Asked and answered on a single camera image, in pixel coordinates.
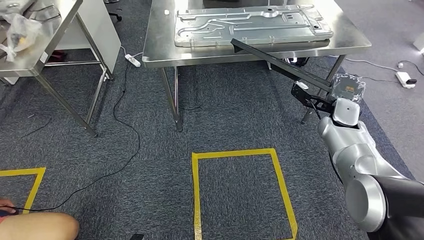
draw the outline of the stainless steel table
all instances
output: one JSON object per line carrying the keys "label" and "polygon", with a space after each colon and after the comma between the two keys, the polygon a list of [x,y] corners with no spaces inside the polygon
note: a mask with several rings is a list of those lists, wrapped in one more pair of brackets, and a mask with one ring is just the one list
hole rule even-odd
{"label": "stainless steel table", "polygon": [[[280,59],[337,55],[339,58],[327,77],[327,80],[331,81],[346,55],[361,53],[371,47],[370,41],[333,0],[289,0],[287,4],[314,4],[333,30],[334,36],[329,40],[319,42],[260,44],[254,45],[255,48]],[[147,68],[159,68],[165,94],[178,131],[183,129],[182,118],[178,110],[178,66],[259,60],[252,54],[234,53],[232,46],[176,47],[174,44],[176,12],[202,8],[202,0],[157,0],[152,1],[150,9],[142,61]],[[164,14],[165,10],[169,11],[168,15]],[[171,93],[166,67],[174,67],[174,96]],[[303,122],[311,115],[310,113],[312,111],[308,110]]]}
{"label": "stainless steel table", "polygon": [[[17,53],[14,62],[0,60],[0,77],[35,77],[37,81],[60,103],[63,107],[79,122],[92,136],[96,133],[90,127],[89,123],[93,115],[94,108],[99,97],[99,93],[105,78],[113,79],[112,72],[106,65],[99,49],[97,48],[93,38],[84,25],[80,15],[77,13],[78,8],[83,3],[83,0],[38,0],[25,15],[27,18],[37,18],[37,10],[53,5],[54,9],[50,13],[60,13],[60,17],[46,21],[42,24],[42,29],[33,46]],[[57,44],[61,40],[68,28],[70,22],[76,18],[82,31],[84,32],[88,42],[90,43],[95,61],[70,61],[60,63],[46,63],[50,55],[55,50]],[[4,36],[6,30],[0,30],[0,36]],[[100,65],[103,73],[97,84],[90,109],[85,119],[83,119],[63,98],[63,96],[55,90],[49,81],[42,75],[42,70],[47,66],[68,66],[68,65]]]}

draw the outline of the person's leg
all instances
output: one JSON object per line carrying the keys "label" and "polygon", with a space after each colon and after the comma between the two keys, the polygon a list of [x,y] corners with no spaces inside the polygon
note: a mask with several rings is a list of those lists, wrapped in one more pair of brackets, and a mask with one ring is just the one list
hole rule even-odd
{"label": "person's leg", "polygon": [[0,240],[74,240],[79,224],[64,213],[8,216],[0,223]]}

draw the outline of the white power strip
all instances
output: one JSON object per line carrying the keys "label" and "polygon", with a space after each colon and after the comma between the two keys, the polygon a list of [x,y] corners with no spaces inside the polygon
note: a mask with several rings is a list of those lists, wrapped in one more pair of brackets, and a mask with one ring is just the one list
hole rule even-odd
{"label": "white power strip", "polygon": [[396,77],[399,80],[400,84],[406,89],[411,89],[415,87],[415,83],[407,83],[407,81],[411,80],[410,75],[405,71],[396,72]]}
{"label": "white power strip", "polygon": [[131,55],[129,55],[129,54],[127,54],[127,55],[125,55],[125,58],[130,62],[130,63],[132,63],[134,66],[136,66],[137,68],[139,68],[142,64],[139,62],[139,61],[137,61],[137,59],[135,59],[133,56],[131,56]]}

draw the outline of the power strip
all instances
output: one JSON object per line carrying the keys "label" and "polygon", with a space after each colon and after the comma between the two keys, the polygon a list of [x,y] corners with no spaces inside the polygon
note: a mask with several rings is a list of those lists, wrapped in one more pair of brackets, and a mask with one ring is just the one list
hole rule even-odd
{"label": "power strip", "polygon": [[417,80],[411,79],[410,75],[407,72],[398,71],[396,72],[396,77],[404,88],[406,89],[415,88],[415,84],[417,83]]}
{"label": "power strip", "polygon": [[137,68],[139,68],[142,64],[139,62],[139,61],[137,61],[137,59],[135,59],[133,56],[131,56],[131,55],[129,55],[129,54],[127,54],[127,55],[125,55],[125,58],[130,62],[130,63],[132,63],[134,66],[136,66]]}

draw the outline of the yellow tape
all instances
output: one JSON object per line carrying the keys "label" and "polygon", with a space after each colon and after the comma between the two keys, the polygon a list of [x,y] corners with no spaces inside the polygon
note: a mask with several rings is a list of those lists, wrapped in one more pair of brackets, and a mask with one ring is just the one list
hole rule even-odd
{"label": "yellow tape", "polygon": [[193,168],[194,191],[194,239],[202,240],[202,221],[200,212],[200,187],[199,187],[199,160],[196,153],[191,153],[191,166]]}
{"label": "yellow tape", "polygon": [[282,201],[284,202],[285,211],[287,212],[288,223],[290,224],[292,238],[290,238],[289,240],[295,240],[296,235],[298,234],[298,223],[296,222],[295,212],[293,211],[292,203],[290,202],[289,192],[287,191],[286,182],[284,181],[283,171],[280,167],[277,152],[274,148],[270,148],[270,154],[272,158],[272,164],[274,165],[275,173],[277,174]]}
{"label": "yellow tape", "polygon": [[[45,167],[39,168],[30,168],[30,169],[16,169],[16,170],[4,170],[0,171],[0,177],[11,177],[11,176],[21,176],[21,175],[36,175],[34,184],[32,185],[31,191],[29,192],[28,199],[24,208],[30,209],[33,205],[34,199],[36,198],[37,191],[39,190],[41,181],[43,180],[44,173],[46,171]],[[30,211],[24,210],[22,214],[28,214]]]}
{"label": "yellow tape", "polygon": [[236,150],[236,151],[220,151],[220,152],[205,152],[191,153],[191,165],[193,170],[193,191],[194,191],[194,239],[202,240],[202,221],[201,221],[201,206],[200,206],[200,187],[199,187],[199,159],[216,159],[228,157],[242,157],[252,155],[269,154],[272,158],[272,164],[278,179],[278,186],[284,202],[285,211],[287,212],[288,222],[290,224],[292,238],[286,240],[295,240],[298,234],[298,224],[296,222],[295,212],[293,211],[292,203],[290,202],[289,192],[286,188],[283,172],[277,157],[277,152],[274,148]]}

